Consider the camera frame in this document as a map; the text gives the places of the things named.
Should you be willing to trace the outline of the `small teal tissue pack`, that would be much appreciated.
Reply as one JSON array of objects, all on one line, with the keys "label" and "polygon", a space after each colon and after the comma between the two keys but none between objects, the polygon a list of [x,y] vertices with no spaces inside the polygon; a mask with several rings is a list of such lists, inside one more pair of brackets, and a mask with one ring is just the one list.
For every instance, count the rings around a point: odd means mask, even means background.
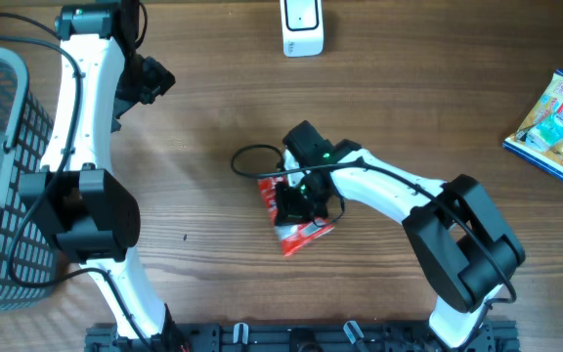
[{"label": "small teal tissue pack", "polygon": [[537,152],[555,148],[563,142],[563,117],[552,113],[528,131],[525,142]]}]

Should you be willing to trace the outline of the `cream wet wipes pack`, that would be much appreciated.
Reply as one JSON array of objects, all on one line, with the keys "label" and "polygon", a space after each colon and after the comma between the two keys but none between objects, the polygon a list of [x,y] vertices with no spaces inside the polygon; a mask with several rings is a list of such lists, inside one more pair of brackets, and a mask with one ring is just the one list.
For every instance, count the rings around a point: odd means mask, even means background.
[{"label": "cream wet wipes pack", "polygon": [[502,146],[563,181],[563,70],[556,70],[518,129]]}]

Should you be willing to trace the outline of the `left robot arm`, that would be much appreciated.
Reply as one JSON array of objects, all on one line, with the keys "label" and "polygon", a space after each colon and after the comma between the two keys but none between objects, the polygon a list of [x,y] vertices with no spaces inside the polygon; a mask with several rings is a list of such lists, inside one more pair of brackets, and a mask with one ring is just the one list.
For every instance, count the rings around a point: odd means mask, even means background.
[{"label": "left robot arm", "polygon": [[137,250],[139,205],[114,177],[110,137],[132,107],[162,96],[174,76],[139,53],[148,15],[138,1],[64,6],[55,23],[62,78],[39,169],[25,174],[25,222],[90,276],[115,323],[90,329],[91,351],[173,351],[183,342]]}]

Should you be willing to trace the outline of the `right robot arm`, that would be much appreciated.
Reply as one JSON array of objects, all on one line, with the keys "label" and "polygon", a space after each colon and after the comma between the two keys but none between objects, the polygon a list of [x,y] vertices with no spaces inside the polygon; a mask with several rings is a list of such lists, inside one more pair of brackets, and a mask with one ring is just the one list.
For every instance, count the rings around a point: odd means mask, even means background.
[{"label": "right robot arm", "polygon": [[[399,223],[438,295],[429,327],[443,344],[466,346],[493,305],[515,301],[510,279],[524,263],[525,249],[477,180],[411,174],[356,142],[332,144],[307,121],[282,142],[285,179],[276,187],[276,223],[326,227],[332,197],[360,202]],[[504,299],[502,288],[509,291]]]}]

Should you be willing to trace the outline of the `red candy bag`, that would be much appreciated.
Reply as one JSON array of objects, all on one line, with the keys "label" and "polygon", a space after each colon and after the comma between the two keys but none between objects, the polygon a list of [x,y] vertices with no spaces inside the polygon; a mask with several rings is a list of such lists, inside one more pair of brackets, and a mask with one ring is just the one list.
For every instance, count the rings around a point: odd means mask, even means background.
[{"label": "red candy bag", "polygon": [[280,222],[280,206],[277,201],[276,186],[287,186],[284,177],[266,178],[258,180],[260,195],[265,202],[268,215],[274,225],[275,234],[281,247],[282,254],[287,257],[296,253],[313,240],[331,232],[334,224],[327,224],[327,218],[317,217],[316,221],[299,220]]}]

